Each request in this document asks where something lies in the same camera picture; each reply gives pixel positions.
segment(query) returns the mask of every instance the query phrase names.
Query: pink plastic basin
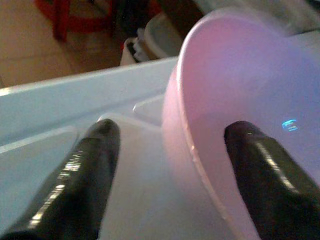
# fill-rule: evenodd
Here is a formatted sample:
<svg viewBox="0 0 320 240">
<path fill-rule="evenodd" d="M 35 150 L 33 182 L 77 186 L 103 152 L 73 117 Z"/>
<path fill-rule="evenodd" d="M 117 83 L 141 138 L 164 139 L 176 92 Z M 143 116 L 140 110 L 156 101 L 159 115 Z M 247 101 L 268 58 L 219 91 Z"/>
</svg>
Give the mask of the pink plastic basin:
<svg viewBox="0 0 320 240">
<path fill-rule="evenodd" d="M 266 26 L 242 13 L 206 16 L 186 37 L 166 90 L 162 127 L 174 181 L 190 214 L 220 239 L 259 239 L 226 151 L 229 124 L 255 124 L 320 183 L 319 67 Z M 293 119 L 298 127 L 288 131 Z"/>
</svg>

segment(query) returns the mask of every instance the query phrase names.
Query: tiled floor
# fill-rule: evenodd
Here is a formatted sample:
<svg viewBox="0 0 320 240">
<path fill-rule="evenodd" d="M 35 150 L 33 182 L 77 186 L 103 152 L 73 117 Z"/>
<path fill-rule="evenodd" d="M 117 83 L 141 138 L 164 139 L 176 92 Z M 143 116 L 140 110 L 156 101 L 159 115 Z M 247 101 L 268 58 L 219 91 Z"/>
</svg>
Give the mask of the tiled floor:
<svg viewBox="0 0 320 240">
<path fill-rule="evenodd" d="M 71 7 L 85 16 L 102 14 L 86 0 Z M 0 87 L 116 67 L 124 38 L 117 28 L 112 38 L 107 30 L 69 32 L 66 43 L 58 42 L 33 0 L 0 0 Z"/>
</svg>

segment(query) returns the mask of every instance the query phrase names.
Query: black object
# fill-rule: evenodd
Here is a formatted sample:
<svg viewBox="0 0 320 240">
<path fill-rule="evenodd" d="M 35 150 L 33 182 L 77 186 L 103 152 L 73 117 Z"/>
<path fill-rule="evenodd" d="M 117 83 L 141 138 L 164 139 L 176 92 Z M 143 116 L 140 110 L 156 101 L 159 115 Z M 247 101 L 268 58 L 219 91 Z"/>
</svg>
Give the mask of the black object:
<svg viewBox="0 0 320 240">
<path fill-rule="evenodd" d="M 1 240 L 95 240 L 115 175 L 118 126 L 94 124 Z"/>
<path fill-rule="evenodd" d="M 286 150 L 246 121 L 228 126 L 224 140 L 261 239 L 319 240 L 320 190 Z"/>
<path fill-rule="evenodd" d="M 129 37 L 136 37 L 138 28 L 148 23 L 149 0 L 125 0 L 122 10 L 121 26 Z"/>
</svg>

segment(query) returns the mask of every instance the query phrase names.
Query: white plastic surface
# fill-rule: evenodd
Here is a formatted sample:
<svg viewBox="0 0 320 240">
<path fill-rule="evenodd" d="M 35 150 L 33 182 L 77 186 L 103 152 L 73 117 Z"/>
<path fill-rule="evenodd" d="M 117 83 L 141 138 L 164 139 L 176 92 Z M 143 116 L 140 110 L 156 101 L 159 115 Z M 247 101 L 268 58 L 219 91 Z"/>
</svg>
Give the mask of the white plastic surface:
<svg viewBox="0 0 320 240">
<path fill-rule="evenodd" d="M 147 23 L 144 40 L 159 59 L 177 56 L 183 42 L 164 13 L 159 13 Z"/>
</svg>

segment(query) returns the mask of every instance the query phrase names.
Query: red plastic stool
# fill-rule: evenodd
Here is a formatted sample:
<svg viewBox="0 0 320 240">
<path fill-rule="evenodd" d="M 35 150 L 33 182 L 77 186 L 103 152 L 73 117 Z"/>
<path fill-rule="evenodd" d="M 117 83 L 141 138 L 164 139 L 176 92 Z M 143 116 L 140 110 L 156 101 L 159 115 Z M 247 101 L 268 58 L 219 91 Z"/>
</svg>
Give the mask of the red plastic stool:
<svg viewBox="0 0 320 240">
<path fill-rule="evenodd" d="M 34 0 L 37 8 L 53 22 L 53 37 L 65 42 L 67 31 L 79 33 L 92 33 L 110 28 L 112 36 L 116 28 L 117 0 L 110 0 L 110 11 L 106 17 L 79 17 L 70 15 L 71 0 Z"/>
</svg>

